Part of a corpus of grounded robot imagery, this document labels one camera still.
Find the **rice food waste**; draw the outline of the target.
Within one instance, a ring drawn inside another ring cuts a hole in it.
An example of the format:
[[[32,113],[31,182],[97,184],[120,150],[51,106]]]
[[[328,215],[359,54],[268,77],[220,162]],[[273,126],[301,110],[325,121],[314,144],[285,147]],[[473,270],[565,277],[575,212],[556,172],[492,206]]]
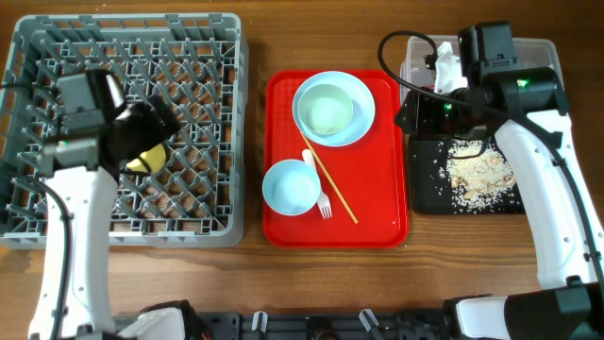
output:
[[[496,204],[513,195],[515,175],[490,141],[451,140],[444,153],[439,176],[450,186],[453,213],[494,213]]]

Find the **light green rice bowl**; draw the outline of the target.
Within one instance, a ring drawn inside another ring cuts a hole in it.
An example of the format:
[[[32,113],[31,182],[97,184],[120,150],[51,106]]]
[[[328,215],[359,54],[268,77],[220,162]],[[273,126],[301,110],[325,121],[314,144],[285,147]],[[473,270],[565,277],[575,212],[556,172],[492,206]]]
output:
[[[353,117],[350,95],[332,84],[309,87],[296,109],[302,125],[317,135],[333,135],[346,128]]]

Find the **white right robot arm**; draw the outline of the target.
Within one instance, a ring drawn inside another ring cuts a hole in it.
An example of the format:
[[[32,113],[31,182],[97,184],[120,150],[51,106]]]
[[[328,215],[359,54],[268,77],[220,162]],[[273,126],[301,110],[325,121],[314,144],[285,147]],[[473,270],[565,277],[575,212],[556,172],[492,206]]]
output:
[[[412,136],[470,140],[477,128],[509,163],[537,255],[537,292],[448,300],[439,334],[451,339],[599,339],[603,335],[603,230],[581,174],[569,103],[558,74],[525,68],[508,22],[479,23],[458,34],[459,57],[437,77],[464,77],[463,88],[409,84],[395,117]]]

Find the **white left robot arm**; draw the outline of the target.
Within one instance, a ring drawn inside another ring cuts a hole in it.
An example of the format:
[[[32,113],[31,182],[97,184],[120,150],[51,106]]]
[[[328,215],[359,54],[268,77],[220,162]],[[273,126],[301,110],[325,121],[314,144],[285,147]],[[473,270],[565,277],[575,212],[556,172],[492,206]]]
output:
[[[130,104],[116,76],[97,69],[58,80],[59,132],[38,156],[47,237],[31,339],[110,334],[109,227],[122,167],[178,133],[157,96]]]

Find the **yellow cup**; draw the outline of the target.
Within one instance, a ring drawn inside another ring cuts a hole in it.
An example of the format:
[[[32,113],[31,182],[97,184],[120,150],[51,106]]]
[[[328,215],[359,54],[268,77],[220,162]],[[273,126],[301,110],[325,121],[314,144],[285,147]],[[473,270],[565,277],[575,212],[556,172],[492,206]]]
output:
[[[166,163],[166,149],[163,144],[144,151],[138,158],[126,164],[126,169],[131,172],[155,174]]]

